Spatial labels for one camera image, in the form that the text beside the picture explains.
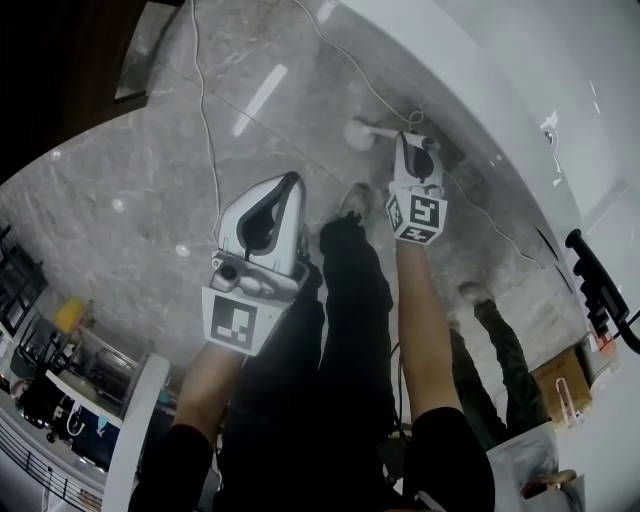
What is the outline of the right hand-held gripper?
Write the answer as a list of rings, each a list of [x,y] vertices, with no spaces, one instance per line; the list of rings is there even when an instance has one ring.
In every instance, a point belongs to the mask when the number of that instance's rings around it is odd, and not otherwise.
[[[431,136],[403,132],[395,138],[393,179],[386,213],[396,240],[428,245],[444,230],[448,203],[443,198],[440,143]]]

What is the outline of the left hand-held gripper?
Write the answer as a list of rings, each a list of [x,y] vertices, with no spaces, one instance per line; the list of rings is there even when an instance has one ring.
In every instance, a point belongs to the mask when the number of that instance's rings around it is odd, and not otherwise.
[[[251,187],[225,210],[224,251],[213,253],[213,276],[202,288],[206,340],[255,356],[271,339],[309,277],[308,266],[295,262],[305,200],[301,177],[288,172]]]

